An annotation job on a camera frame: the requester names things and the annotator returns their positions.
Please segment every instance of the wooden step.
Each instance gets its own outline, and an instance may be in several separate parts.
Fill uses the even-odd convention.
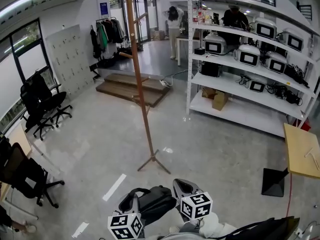
[[[127,74],[110,74],[108,75],[104,81],[106,82],[116,82],[122,83],[131,86],[137,86],[137,80],[135,75],[127,75]],[[160,92],[160,93],[167,93],[169,88],[163,86],[159,80],[156,79],[148,79],[142,82],[142,87],[145,90]]]
[[[138,95],[138,89],[135,85],[127,83],[118,83],[113,81],[106,81],[95,88],[97,92],[112,95],[121,99],[134,102],[132,96]],[[169,91],[169,88],[164,93],[153,91],[149,89],[143,90],[144,102],[146,105],[154,108],[160,100]]]

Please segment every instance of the white pants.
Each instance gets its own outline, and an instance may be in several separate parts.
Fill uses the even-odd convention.
[[[180,36],[179,28],[169,28],[169,38],[171,44],[171,56],[176,57],[177,55],[177,37]]]

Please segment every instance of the floor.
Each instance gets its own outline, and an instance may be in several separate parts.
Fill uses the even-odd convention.
[[[166,75],[185,69],[168,59],[168,48],[169,42],[165,41],[154,46],[146,44],[139,55],[141,71]],[[127,61],[126,66],[117,67],[126,69],[130,65]],[[272,217],[285,217],[289,176],[285,178],[283,198],[261,195],[263,168],[286,168],[284,140],[203,113],[192,112],[187,116],[186,86],[185,81],[175,79],[173,90],[148,114],[153,146],[160,150],[157,158],[171,175],[156,163],[149,163],[137,172],[149,157],[139,106],[96,92],[94,86],[72,101],[73,118],[66,118],[59,128],[49,130],[43,142],[36,141],[62,171],[57,178],[63,178],[65,186],[52,190],[60,207],[51,207],[47,200],[39,207],[34,199],[26,199],[14,190],[12,196],[9,194],[12,202],[37,214],[39,220],[29,220],[12,209],[8,212],[18,222],[27,219],[35,224],[38,231],[26,236],[9,231],[1,233],[1,239],[111,240],[107,221],[119,198],[138,187],[172,188],[176,178],[195,182],[207,191],[220,222],[242,227]],[[312,122],[316,124],[317,119],[314,117]],[[32,156],[46,166],[37,152]],[[110,199],[104,201],[104,195],[122,174],[126,178]],[[314,208],[319,205],[320,181],[293,175],[292,186],[289,215],[300,217],[299,227],[304,229],[309,222],[320,218],[320,209]],[[171,210],[146,227],[146,236],[166,235],[170,226],[180,222],[178,212]],[[83,223],[87,227],[77,236],[77,229]],[[320,227],[314,228],[313,235],[319,234]]]

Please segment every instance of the red cable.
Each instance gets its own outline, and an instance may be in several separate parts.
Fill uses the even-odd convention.
[[[291,203],[291,194],[292,194],[292,173],[290,173],[290,194],[289,194],[288,208],[286,210],[286,217],[288,217],[288,214],[289,214],[290,203]]]

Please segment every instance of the office chair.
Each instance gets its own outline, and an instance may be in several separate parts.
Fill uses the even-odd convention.
[[[73,108],[71,105],[60,108],[61,104],[64,102],[67,96],[67,93],[65,91],[59,92],[59,87],[61,86],[61,84],[56,84],[51,89],[49,89],[44,78],[40,75],[39,72],[36,72],[30,80],[32,90],[41,101],[44,110],[51,111],[56,109],[57,112],[51,117],[52,119],[50,120],[53,123],[53,119],[56,118],[55,127],[59,127],[58,121],[60,116],[68,115],[70,118],[72,118],[72,115],[70,113],[65,112],[66,109]],[[57,94],[52,95],[51,90],[53,89],[56,89]]]
[[[33,187],[26,182],[27,178],[35,182]],[[54,208],[59,208],[57,203],[52,202],[48,189],[58,184],[64,185],[65,182],[60,180],[47,183],[47,178],[48,172],[32,158],[28,159],[19,143],[12,145],[7,155],[7,162],[0,164],[0,181],[10,184],[26,198],[37,198],[38,206],[43,206],[40,199],[45,195]]]
[[[51,127],[54,129],[52,124],[48,124],[47,122],[52,120],[51,117],[44,118],[46,111],[44,110],[42,104],[39,102],[38,98],[34,95],[31,86],[28,82],[25,82],[20,89],[20,97],[22,102],[25,105],[26,111],[29,114],[28,119],[23,114],[22,117],[26,120],[26,132],[29,131],[32,127],[38,125],[37,129],[33,133],[33,136],[36,138],[36,133],[40,131],[40,140],[44,140],[42,138],[42,130],[45,127]]]

